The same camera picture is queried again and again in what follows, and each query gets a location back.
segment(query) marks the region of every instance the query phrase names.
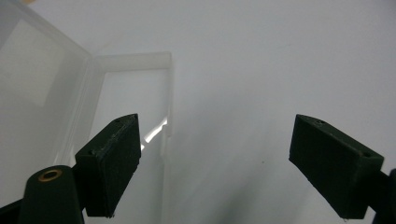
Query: white background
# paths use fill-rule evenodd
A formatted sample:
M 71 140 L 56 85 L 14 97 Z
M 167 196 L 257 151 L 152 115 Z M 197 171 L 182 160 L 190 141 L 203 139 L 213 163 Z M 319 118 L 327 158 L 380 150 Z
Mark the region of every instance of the white background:
M 297 113 L 382 154 L 386 174 L 396 167 L 394 0 L 30 6 L 93 55 L 172 52 L 165 223 L 344 223 L 288 161 Z

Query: plastic bin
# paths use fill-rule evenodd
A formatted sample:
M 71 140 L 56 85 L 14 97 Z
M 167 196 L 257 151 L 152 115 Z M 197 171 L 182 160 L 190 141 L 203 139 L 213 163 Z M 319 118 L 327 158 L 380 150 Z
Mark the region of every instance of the plastic bin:
M 111 120 L 138 113 L 142 160 L 151 161 L 141 162 L 136 175 L 143 182 L 139 185 L 133 178 L 130 185 L 135 187 L 128 187 L 125 197 L 138 197 L 143 201 L 136 206 L 159 213 L 141 214 L 136 220 L 146 221 L 140 223 L 161 218 L 161 205 L 152 206 L 151 201 L 158 204 L 162 198 L 161 153 L 169 132 L 162 133 L 171 123 L 171 54 L 92 57 L 17 1 L 0 2 L 0 21 L 0 206 L 20 199 L 27 178 L 36 171 L 74 165 L 77 151 Z M 153 164 L 158 164 L 155 171 Z M 160 184 L 152 189 L 154 195 L 139 190 L 147 181 Z M 130 188 L 137 189 L 131 193 Z

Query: white plastic wall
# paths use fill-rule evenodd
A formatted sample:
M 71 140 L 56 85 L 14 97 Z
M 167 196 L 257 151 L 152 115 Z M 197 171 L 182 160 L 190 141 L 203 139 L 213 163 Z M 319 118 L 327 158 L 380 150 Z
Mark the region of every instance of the white plastic wall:
M 36 0 L 31 7 L 95 55 L 173 54 L 163 200 L 152 205 L 157 212 L 123 201 L 118 219 L 104 223 L 158 216 L 160 204 L 164 224 L 344 223 L 288 161 L 296 113 L 385 156 L 385 173 L 396 167 L 393 0 Z M 141 170 L 157 174 L 160 161 L 143 155 L 151 162 Z M 145 194 L 161 183 L 138 188 Z M 349 223 L 371 223 L 372 215 Z

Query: screw hole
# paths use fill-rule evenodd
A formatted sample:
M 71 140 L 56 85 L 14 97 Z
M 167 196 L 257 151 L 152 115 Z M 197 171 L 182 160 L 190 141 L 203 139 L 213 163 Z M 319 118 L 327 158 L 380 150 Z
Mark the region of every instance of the screw hole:
M 38 180 L 40 182 L 49 182 L 51 180 L 54 180 L 54 179 L 58 178 L 61 175 L 62 175 L 62 171 L 61 170 L 49 170 L 49 171 L 44 172 L 43 174 L 41 174 L 38 177 Z

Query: translucent plastic container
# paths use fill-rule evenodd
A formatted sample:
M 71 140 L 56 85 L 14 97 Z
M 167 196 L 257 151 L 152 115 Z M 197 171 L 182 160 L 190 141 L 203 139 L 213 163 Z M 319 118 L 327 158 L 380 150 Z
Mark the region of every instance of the translucent plastic container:
M 90 137 L 126 114 L 139 114 L 142 160 L 162 164 L 169 132 L 162 133 L 171 123 L 169 52 L 92 57 L 17 1 L 0 2 L 0 21 L 0 206 L 22 198 L 36 171 L 74 165 Z M 160 183 L 154 198 L 140 192 L 155 210 L 150 200 L 162 197 L 163 166 L 150 166 L 149 178 L 142 166 L 143 181 Z M 159 218 L 161 207 L 156 211 Z

